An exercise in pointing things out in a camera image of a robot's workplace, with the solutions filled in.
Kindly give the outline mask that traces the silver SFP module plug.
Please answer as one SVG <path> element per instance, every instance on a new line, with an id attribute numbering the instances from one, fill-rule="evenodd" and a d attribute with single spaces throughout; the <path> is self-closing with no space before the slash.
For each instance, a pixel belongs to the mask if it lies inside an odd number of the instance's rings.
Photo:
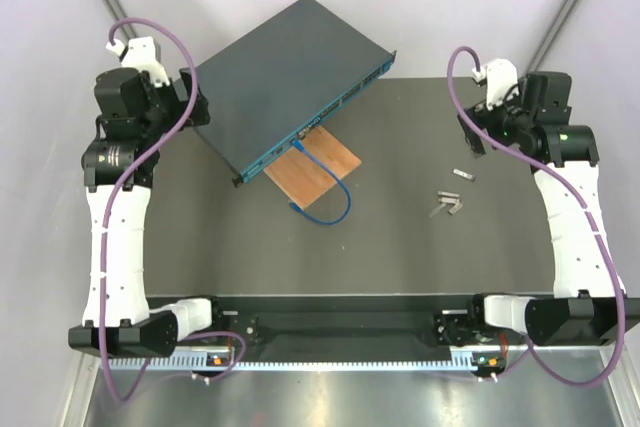
<path id="1" fill-rule="evenodd" d="M 466 179 L 466 180 L 471 181 L 471 182 L 475 181 L 475 179 L 476 179 L 475 175 L 473 175 L 471 173 L 468 173 L 468 172 L 465 172 L 465 171 L 462 171 L 460 169 L 453 169 L 452 173 L 454 175 L 460 177 L 460 178 Z"/>

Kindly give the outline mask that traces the dark blue network switch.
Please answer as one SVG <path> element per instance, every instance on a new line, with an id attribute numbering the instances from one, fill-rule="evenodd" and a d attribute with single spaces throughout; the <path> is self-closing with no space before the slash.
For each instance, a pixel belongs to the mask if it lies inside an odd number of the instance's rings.
<path id="1" fill-rule="evenodd" d="M 198 66 L 210 121 L 197 131 L 240 186 L 384 75 L 395 57 L 317 0 L 297 0 Z"/>

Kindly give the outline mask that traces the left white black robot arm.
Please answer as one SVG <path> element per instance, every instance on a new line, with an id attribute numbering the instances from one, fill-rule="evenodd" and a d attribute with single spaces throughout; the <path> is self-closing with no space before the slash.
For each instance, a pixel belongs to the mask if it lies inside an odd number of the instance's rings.
<path id="1" fill-rule="evenodd" d="M 150 308 L 144 287 L 144 226 L 151 198 L 152 154 L 113 190 L 127 168 L 166 134 L 187 104 L 170 82 L 154 86 L 132 67 L 100 74 L 94 86 L 100 108 L 96 136 L 81 157 L 91 216 L 90 290 L 82 320 L 68 331 L 70 348 L 110 358 L 168 357 L 195 334 L 216 343 L 225 317 L 211 297 Z"/>

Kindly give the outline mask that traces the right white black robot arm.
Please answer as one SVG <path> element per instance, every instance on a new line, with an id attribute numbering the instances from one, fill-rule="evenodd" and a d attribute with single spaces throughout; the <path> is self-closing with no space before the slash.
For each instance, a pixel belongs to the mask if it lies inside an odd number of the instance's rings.
<path id="1" fill-rule="evenodd" d="M 570 122 L 571 77 L 483 68 L 474 80 L 486 99 L 459 122 L 475 156 L 485 153 L 478 129 L 504 147 L 537 161 L 531 172 L 546 209 L 554 258 L 553 294 L 537 298 L 478 294 L 466 321 L 469 335 L 487 343 L 503 329 L 537 346 L 603 346 L 618 336 L 614 288 L 600 251 L 606 233 L 598 196 L 599 153 L 591 128 Z"/>

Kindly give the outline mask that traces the silver SFP module upper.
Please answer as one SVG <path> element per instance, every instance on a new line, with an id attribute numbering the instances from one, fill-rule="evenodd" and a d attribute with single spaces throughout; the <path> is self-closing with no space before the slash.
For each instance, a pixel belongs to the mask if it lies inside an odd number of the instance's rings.
<path id="1" fill-rule="evenodd" d="M 447 197 L 447 198 L 456 198 L 456 199 L 460 198 L 460 194 L 448 192 L 448 191 L 438 191 L 437 195 L 438 197 Z"/>

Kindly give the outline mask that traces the silver sfp module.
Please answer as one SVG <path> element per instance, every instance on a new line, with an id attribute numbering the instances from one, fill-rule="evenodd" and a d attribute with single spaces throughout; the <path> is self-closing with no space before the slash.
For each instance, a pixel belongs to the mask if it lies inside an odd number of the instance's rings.
<path id="1" fill-rule="evenodd" d="M 438 197 L 447 197 L 447 198 L 456 198 L 456 199 L 460 198 L 460 194 L 448 192 L 448 191 L 438 191 L 437 195 Z"/>
<path id="2" fill-rule="evenodd" d="M 458 200 L 452 207 L 448 210 L 450 215 L 455 215 L 458 213 L 464 206 L 464 203 L 461 200 Z"/>

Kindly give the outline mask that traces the silver SFP module right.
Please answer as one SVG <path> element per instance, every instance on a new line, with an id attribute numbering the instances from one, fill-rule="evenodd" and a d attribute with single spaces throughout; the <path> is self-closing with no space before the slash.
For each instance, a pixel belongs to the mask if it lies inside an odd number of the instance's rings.
<path id="1" fill-rule="evenodd" d="M 458 213 L 464 206 L 464 203 L 461 200 L 458 200 L 452 207 L 448 210 L 450 215 L 455 215 Z"/>

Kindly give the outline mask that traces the wooden board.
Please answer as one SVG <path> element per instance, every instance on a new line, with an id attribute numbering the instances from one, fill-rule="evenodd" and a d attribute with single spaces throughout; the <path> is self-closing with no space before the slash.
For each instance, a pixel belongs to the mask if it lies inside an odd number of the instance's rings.
<path id="1" fill-rule="evenodd" d="M 306 152 L 339 179 L 361 165 L 361 160 L 324 127 L 312 130 L 301 144 Z M 326 194 L 337 181 L 295 147 L 289 148 L 264 169 L 290 201 L 302 209 Z"/>

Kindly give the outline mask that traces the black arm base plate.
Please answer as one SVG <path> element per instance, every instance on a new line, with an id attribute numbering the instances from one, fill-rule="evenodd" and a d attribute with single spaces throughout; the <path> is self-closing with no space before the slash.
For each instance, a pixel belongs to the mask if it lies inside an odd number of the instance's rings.
<path id="1" fill-rule="evenodd" d="M 180 345 L 238 345 L 247 355 L 353 355 L 381 350 L 416 356 L 449 346 L 504 346 L 511 336 L 472 321 L 464 294 L 217 296 L 212 325 Z"/>

